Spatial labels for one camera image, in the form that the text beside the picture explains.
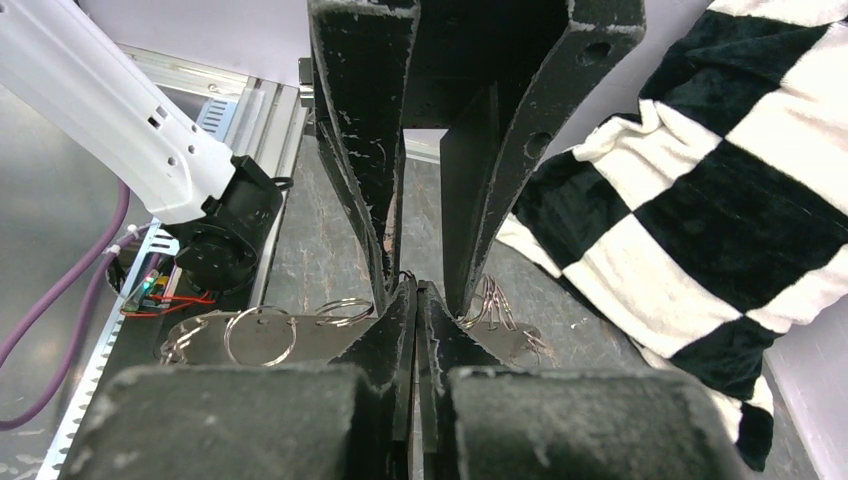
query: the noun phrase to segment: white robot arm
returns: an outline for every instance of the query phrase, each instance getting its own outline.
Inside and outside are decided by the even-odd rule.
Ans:
[[[280,207],[274,182],[198,128],[70,0],[0,0],[0,83],[135,192],[180,240],[177,264],[198,287],[247,281]]]

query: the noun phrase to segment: black cable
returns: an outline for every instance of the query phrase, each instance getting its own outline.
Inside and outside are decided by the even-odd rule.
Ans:
[[[274,185],[276,185],[281,192],[291,190],[291,187],[294,186],[294,180],[291,177],[274,177],[271,181],[274,182]]]

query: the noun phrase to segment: hole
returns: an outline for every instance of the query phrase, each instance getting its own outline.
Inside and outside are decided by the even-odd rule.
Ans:
[[[580,55],[577,55],[577,63],[580,65],[591,65],[595,62],[607,58],[612,45],[607,42],[598,42],[584,48]]]
[[[530,139],[524,144],[524,155],[527,158],[541,158],[551,140],[553,140],[553,137],[548,132],[536,132],[530,135]]]

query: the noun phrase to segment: checkered towel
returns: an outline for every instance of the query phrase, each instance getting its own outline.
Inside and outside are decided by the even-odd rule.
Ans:
[[[719,0],[640,94],[541,165],[498,239],[656,368],[697,377],[749,466],[763,351],[848,294],[848,2]]]

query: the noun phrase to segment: scuffed work surface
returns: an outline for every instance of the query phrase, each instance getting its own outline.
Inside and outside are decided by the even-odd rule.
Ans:
[[[323,171],[313,137],[304,137],[294,179],[268,285],[268,303],[300,312],[332,299],[370,298],[365,257]],[[404,190],[401,270],[412,270],[443,291],[439,166],[409,161]],[[543,357],[544,365],[566,369],[644,365],[621,332],[509,248],[496,243],[485,272],[494,275],[504,289],[516,320],[537,326],[552,347],[553,355]],[[766,472],[751,473],[750,478],[815,480],[818,477],[785,403],[770,373],[766,377],[775,392],[774,447]],[[414,471],[416,479],[422,478],[420,463]]]

